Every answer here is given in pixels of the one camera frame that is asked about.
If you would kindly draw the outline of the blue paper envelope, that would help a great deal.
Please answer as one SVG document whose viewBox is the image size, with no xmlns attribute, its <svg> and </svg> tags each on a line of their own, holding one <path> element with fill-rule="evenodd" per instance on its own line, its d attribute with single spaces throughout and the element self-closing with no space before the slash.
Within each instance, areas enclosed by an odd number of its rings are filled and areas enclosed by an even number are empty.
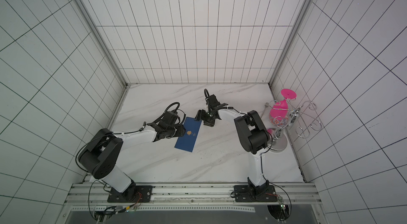
<svg viewBox="0 0 407 224">
<path fill-rule="evenodd" d="M 186 152 L 193 152 L 198 133 L 201 127 L 201 121 L 196 121 L 194 118 L 187 117 L 184 122 L 186 129 L 185 134 L 177 139 L 175 149 L 183 150 Z"/>
</svg>

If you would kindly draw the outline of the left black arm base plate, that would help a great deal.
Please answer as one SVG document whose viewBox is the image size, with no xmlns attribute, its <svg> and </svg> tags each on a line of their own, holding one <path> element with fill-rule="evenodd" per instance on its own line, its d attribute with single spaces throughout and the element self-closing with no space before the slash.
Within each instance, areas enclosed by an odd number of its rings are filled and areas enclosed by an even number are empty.
<svg viewBox="0 0 407 224">
<path fill-rule="evenodd" d="M 150 185 L 130 185 L 127 190 L 120 193 L 111 188 L 107 202 L 109 203 L 147 203 L 150 202 L 153 187 Z"/>
</svg>

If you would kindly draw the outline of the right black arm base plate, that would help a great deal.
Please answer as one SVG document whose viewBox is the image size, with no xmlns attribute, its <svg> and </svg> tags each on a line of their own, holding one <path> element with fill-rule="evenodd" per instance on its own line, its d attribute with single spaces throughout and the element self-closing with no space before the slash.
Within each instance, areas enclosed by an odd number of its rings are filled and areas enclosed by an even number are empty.
<svg viewBox="0 0 407 224">
<path fill-rule="evenodd" d="M 236 185 L 230 196 L 240 203 L 278 201 L 278 196 L 273 186 L 254 188 L 249 185 Z"/>
</svg>

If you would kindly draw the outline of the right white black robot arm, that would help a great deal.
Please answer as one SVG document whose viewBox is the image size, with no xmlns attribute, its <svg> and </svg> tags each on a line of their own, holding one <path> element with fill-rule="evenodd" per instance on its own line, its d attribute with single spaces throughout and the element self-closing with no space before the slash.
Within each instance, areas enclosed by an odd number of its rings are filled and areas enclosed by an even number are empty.
<svg viewBox="0 0 407 224">
<path fill-rule="evenodd" d="M 227 121 L 235 125 L 237 137 L 243 149 L 249 153 L 249 191 L 254 195 L 263 194 L 269 187 L 264 178 L 261 155 L 267 152 L 272 137 L 267 131 L 257 111 L 240 112 L 227 103 L 220 103 L 214 94 L 204 91 L 206 109 L 200 110 L 196 120 L 213 127 L 216 120 Z"/>
</svg>

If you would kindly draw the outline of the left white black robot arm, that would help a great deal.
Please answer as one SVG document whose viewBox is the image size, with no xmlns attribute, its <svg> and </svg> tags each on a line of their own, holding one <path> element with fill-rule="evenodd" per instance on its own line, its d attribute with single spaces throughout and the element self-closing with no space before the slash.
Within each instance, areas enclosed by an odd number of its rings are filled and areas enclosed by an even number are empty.
<svg viewBox="0 0 407 224">
<path fill-rule="evenodd" d="M 160 117 L 132 132 L 113 132 L 101 129 L 94 138 L 79 151 L 76 160 L 79 167 L 94 179 L 103 181 L 118 193 L 125 194 L 134 181 L 118 166 L 120 153 L 142 143 L 158 142 L 184 136 L 186 115 L 178 116 L 176 110 L 165 111 Z"/>
</svg>

